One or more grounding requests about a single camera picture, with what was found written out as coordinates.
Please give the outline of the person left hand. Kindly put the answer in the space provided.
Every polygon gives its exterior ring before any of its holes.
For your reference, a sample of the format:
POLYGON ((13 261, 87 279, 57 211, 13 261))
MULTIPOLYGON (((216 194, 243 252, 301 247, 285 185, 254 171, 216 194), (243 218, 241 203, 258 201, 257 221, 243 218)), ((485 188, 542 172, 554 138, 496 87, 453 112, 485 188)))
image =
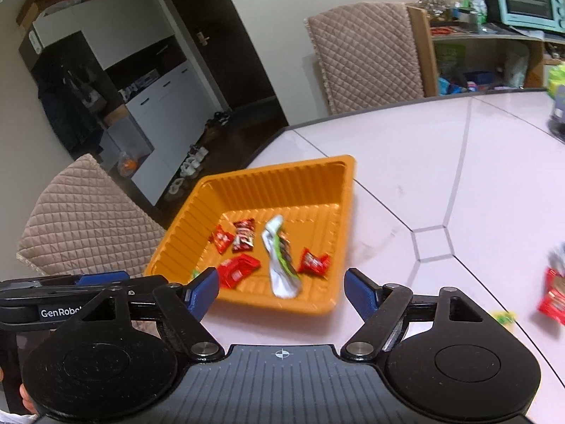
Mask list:
POLYGON ((18 365, 1 367, 1 386, 11 412, 37 414, 35 403, 22 383, 18 365))

